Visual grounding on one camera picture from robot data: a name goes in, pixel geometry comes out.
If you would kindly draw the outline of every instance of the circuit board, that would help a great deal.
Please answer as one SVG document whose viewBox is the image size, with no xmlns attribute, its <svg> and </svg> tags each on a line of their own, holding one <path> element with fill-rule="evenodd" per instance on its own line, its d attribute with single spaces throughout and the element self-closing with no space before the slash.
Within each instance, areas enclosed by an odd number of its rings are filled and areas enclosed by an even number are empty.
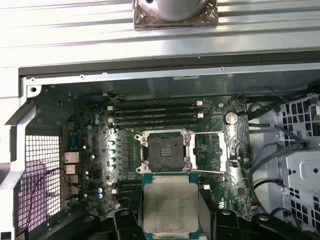
<svg viewBox="0 0 320 240">
<path fill-rule="evenodd" d="M 226 121 L 228 113 L 237 121 Z M 76 106 L 63 135 L 67 150 L 79 152 L 74 204 L 105 219 L 114 209 L 139 201 L 142 190 L 141 143 L 137 134 L 150 130 L 186 129 L 195 135 L 196 168 L 225 174 L 199 173 L 199 187 L 210 189 L 220 208 L 247 217 L 253 198 L 246 183 L 251 165 L 246 103 L 232 96 L 114 101 Z M 223 133 L 225 145 L 217 133 Z"/>
</svg>

